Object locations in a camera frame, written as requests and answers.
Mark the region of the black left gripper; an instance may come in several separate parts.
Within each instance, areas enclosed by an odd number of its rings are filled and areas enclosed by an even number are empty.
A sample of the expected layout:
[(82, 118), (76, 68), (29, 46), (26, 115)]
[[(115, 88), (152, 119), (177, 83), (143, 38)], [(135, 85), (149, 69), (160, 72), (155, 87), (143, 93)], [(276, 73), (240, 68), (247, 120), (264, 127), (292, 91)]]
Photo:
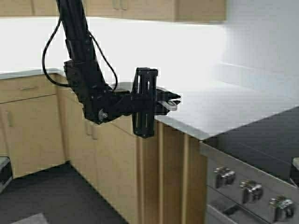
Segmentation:
[(142, 138), (155, 135), (154, 117), (176, 111), (181, 98), (162, 87), (157, 87), (158, 70), (137, 68), (132, 87), (133, 132)]

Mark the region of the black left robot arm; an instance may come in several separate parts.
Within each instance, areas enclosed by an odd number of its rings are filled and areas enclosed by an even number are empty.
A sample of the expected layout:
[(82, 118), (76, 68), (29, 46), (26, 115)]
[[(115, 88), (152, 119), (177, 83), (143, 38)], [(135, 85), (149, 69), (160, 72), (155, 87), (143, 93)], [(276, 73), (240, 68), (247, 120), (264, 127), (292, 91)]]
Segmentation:
[(84, 117), (98, 125), (122, 116), (131, 116), (133, 133), (142, 138), (154, 136), (154, 119), (176, 111), (181, 96), (157, 87), (158, 70), (136, 68), (132, 89), (110, 86), (96, 57), (94, 40), (80, 0), (58, 0), (70, 60), (64, 72), (70, 88), (83, 105)]

